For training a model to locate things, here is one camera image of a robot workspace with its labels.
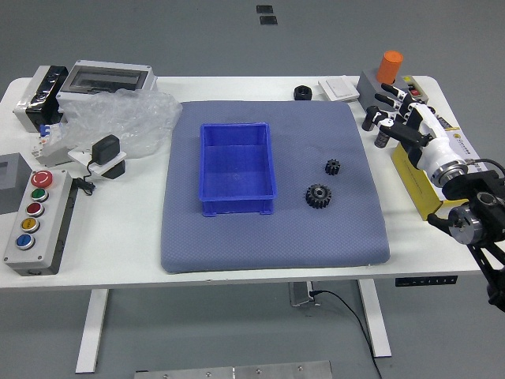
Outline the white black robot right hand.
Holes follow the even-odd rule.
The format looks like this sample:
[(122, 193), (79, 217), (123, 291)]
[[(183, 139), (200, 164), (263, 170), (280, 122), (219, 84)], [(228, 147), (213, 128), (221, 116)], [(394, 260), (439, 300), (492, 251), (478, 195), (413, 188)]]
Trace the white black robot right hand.
[(393, 85), (382, 83), (381, 88), (391, 96), (376, 93), (375, 99), (393, 110), (370, 106), (362, 124), (366, 131), (379, 130), (377, 148), (385, 148), (391, 138), (399, 141), (411, 164), (435, 180), (443, 174), (468, 172), (464, 159), (450, 146), (445, 129), (430, 107)]

